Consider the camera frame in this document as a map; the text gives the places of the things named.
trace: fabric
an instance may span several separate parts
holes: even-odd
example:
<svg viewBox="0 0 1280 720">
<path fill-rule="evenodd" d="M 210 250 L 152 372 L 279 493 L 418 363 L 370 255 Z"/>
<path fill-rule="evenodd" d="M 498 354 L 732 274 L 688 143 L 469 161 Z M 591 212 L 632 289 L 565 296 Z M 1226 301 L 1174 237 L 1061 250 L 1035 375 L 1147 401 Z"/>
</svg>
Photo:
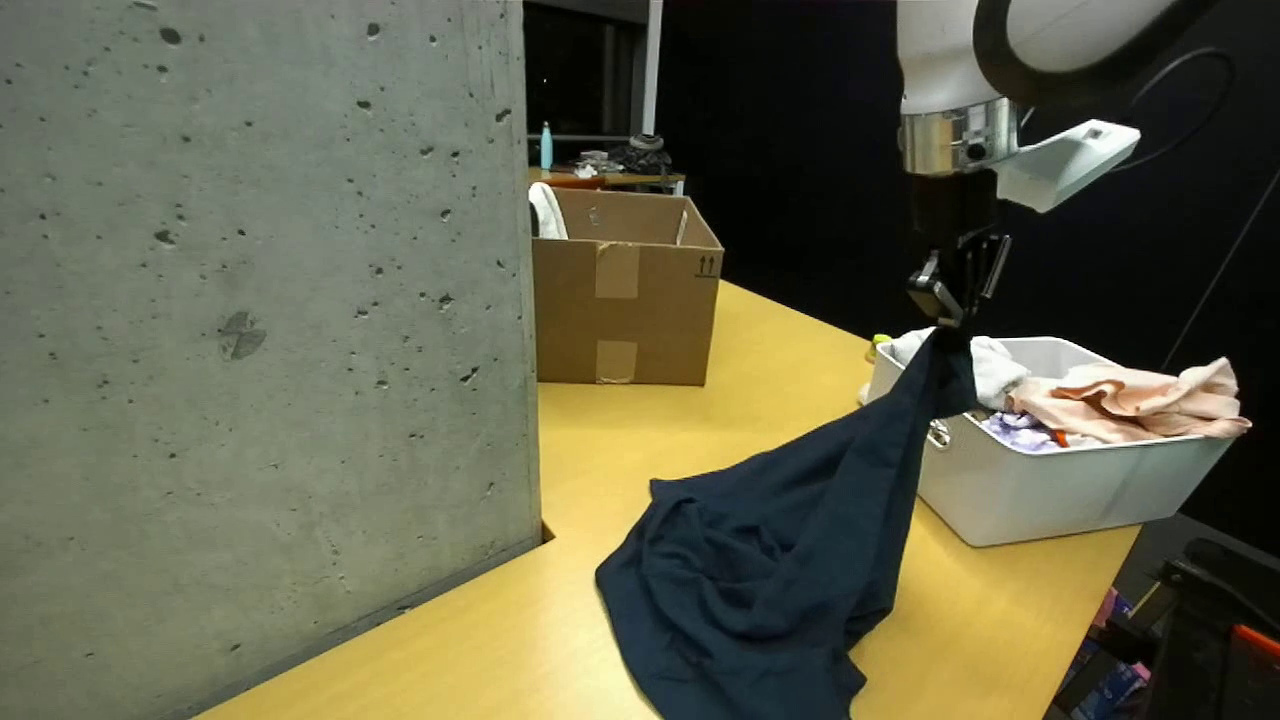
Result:
<svg viewBox="0 0 1280 720">
<path fill-rule="evenodd" d="M 1008 390 L 1014 413 L 1046 427 L 1104 443 L 1169 436 L 1242 436 L 1232 359 L 1184 366 L 1180 375 L 1078 363 L 1061 379 L 1027 375 Z"/>
<path fill-rule="evenodd" d="M 653 478 L 648 510 L 595 570 L 653 709 L 845 720 L 863 685 L 847 649 L 896 595 L 929 421 L 970 402 L 968 335 L 932 333 L 877 402 L 737 468 Z"/>
<path fill-rule="evenodd" d="M 913 333 L 886 339 L 884 352 L 892 359 L 909 363 L 929 335 L 932 335 L 932 328 L 913 328 Z M 1008 387 L 1014 387 L 1027 375 L 1027 366 L 1021 359 L 1013 359 L 1013 352 L 990 335 L 970 335 L 968 354 L 970 354 L 976 401 L 984 406 L 1004 406 Z"/>
</svg>

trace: cable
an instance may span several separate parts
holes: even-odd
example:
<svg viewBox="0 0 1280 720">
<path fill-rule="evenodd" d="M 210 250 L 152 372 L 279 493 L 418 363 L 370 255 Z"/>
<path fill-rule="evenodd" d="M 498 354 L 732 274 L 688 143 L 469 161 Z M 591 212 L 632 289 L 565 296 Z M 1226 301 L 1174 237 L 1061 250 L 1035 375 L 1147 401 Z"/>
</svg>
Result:
<svg viewBox="0 0 1280 720">
<path fill-rule="evenodd" d="M 1147 75 L 1147 80 L 1132 91 L 1129 113 L 1136 113 L 1136 107 L 1153 94 L 1153 86 L 1159 86 L 1170 73 L 1180 73 L 1180 69 L 1186 69 L 1186 65 L 1199 65 L 1199 59 L 1213 59 L 1213 65 L 1224 69 L 1224 91 L 1216 91 L 1216 100 L 1206 102 L 1206 113 L 1199 114 L 1199 123 L 1191 123 L 1186 131 L 1180 131 L 1170 143 L 1159 143 L 1154 152 L 1119 164 L 1115 172 L 1132 172 L 1132 166 L 1139 166 L 1139 164 L 1153 164 L 1153 161 L 1184 149 L 1186 138 L 1196 138 L 1196 137 L 1226 107 L 1226 94 L 1232 94 L 1232 86 L 1236 86 L 1236 59 L 1232 59 L 1224 46 L 1191 46 L 1191 52 L 1169 59 L 1154 75 Z"/>
<path fill-rule="evenodd" d="M 1236 232 L 1236 241 L 1232 241 L 1226 255 L 1224 255 L 1224 261 L 1216 263 L 1216 273 L 1206 274 L 1206 285 L 1203 285 L 1203 292 L 1199 292 L 1199 301 L 1196 301 L 1191 317 L 1186 317 L 1186 318 L 1184 318 L 1184 328 L 1174 333 L 1174 339 L 1170 339 L 1170 349 L 1169 349 L 1169 354 L 1163 354 L 1163 366 L 1169 366 L 1169 363 L 1170 363 L 1170 354 L 1184 349 L 1184 339 L 1186 339 L 1191 324 L 1199 318 L 1199 310 L 1203 310 L 1206 296 L 1213 296 L 1213 292 L 1216 292 L 1216 285 L 1226 274 L 1226 263 L 1236 261 L 1236 250 L 1241 250 L 1242 237 L 1253 232 L 1253 222 L 1262 214 L 1262 208 L 1267 208 L 1267 201 L 1276 195 L 1276 189 L 1280 189 L 1280 164 L 1276 164 L 1276 172 L 1271 172 L 1267 189 L 1258 190 L 1258 201 L 1253 203 L 1246 219 L 1241 222 L 1241 232 Z"/>
</svg>

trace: pink cloth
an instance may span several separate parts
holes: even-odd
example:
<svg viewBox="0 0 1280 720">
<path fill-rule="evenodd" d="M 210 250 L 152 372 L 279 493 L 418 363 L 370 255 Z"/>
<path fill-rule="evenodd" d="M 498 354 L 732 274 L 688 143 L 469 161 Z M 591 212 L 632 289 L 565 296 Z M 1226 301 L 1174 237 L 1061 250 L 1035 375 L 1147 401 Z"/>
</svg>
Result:
<svg viewBox="0 0 1280 720">
<path fill-rule="evenodd" d="M 1241 379 L 1232 359 L 1184 366 L 1180 375 L 1139 366 L 1072 366 L 1063 379 L 1027 375 L 1008 390 L 1013 413 L 1104 443 L 1169 436 L 1242 436 Z"/>
</svg>

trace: black background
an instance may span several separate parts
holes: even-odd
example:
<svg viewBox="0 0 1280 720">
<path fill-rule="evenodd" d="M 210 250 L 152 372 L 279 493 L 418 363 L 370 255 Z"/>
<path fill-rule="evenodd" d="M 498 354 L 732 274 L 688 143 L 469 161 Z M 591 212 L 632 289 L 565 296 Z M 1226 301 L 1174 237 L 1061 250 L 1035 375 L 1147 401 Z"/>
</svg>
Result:
<svg viewBox="0 0 1280 720">
<path fill-rule="evenodd" d="M 858 335 L 924 318 L 898 292 L 920 255 L 909 255 L 896 152 L 892 8 L 662 3 L 659 137 L 727 249 L 727 280 Z M 1216 44 L 1236 59 L 1232 85 L 1216 65 L 1186 65 L 1139 107 L 1035 113 L 1030 131 L 1110 114 L 1139 123 L 1154 149 L 1199 131 L 1053 214 L 1008 212 L 1014 249 L 984 333 L 1067 335 L 1139 366 L 1232 354 L 1256 427 L 1184 510 L 1280 554 L 1280 190 L 1258 208 L 1280 166 L 1276 29 L 1276 0 L 1218 0 L 1163 59 Z"/>
</svg>

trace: cardboard box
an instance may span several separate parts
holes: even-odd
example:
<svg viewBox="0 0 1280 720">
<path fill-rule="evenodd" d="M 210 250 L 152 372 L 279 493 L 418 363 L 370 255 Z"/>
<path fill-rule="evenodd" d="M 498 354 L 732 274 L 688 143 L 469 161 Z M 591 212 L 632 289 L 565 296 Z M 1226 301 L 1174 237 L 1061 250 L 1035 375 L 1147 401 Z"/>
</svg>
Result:
<svg viewBox="0 0 1280 720">
<path fill-rule="evenodd" d="M 703 383 L 725 249 L 688 195 L 554 189 L 567 241 L 533 241 L 537 375 Z"/>
<path fill-rule="evenodd" d="M 1063 375 L 1077 363 L 1110 363 L 1061 335 L 1004 335 L 1030 375 Z M 884 396 L 898 363 L 879 349 L 871 396 Z M 1142 440 L 1108 449 L 1021 452 L 970 414 L 938 421 L 920 468 L 920 494 L 968 544 L 1013 544 L 1180 510 L 1232 440 Z"/>
</svg>

